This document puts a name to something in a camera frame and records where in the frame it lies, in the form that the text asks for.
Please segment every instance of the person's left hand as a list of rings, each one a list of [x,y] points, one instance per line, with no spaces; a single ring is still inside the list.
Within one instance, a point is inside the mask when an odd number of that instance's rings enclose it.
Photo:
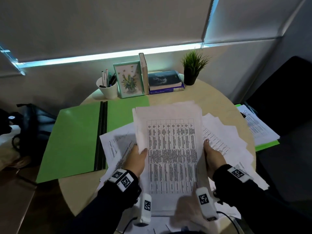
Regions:
[[[124,169],[130,170],[133,172],[137,177],[139,177],[145,166],[145,158],[147,155],[147,148],[145,148],[142,153],[138,153],[138,145],[134,145],[125,164]]]

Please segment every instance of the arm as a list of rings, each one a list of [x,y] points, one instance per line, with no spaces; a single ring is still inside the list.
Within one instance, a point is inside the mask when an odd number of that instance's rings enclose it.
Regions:
[[[61,233],[114,233],[122,212],[132,207],[141,193],[138,177],[143,172],[146,154],[147,150],[139,154],[135,145],[124,166],[132,183],[122,192],[115,183],[106,182],[97,197]]]
[[[221,153],[210,148],[209,142],[204,143],[204,148],[209,166],[208,175],[212,174],[218,197],[230,206],[235,206],[255,234],[299,233],[299,230],[308,230],[312,223],[309,217],[265,193],[252,180],[242,183],[228,172],[232,166],[226,164]]]

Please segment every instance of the green picture frame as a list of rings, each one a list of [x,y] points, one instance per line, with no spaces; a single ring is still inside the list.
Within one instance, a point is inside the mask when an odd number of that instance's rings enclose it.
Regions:
[[[140,61],[113,64],[121,98],[144,95]]]

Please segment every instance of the book spine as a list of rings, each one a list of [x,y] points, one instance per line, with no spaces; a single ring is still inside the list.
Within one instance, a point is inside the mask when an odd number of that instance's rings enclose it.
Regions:
[[[177,91],[183,91],[183,90],[184,90],[184,87],[170,88],[170,89],[163,89],[163,90],[150,90],[150,94],[171,93],[171,92],[177,92]]]

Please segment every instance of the black sleeve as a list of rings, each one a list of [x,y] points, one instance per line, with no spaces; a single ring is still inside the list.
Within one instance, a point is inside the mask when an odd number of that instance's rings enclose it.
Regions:
[[[61,233],[114,233],[122,212],[132,207],[141,193],[138,178],[129,170],[128,173],[134,181],[124,192],[115,183],[106,182],[97,197]]]
[[[312,219],[265,193],[252,180],[242,183],[223,165],[213,174],[216,194],[235,206],[255,233],[304,233]]]

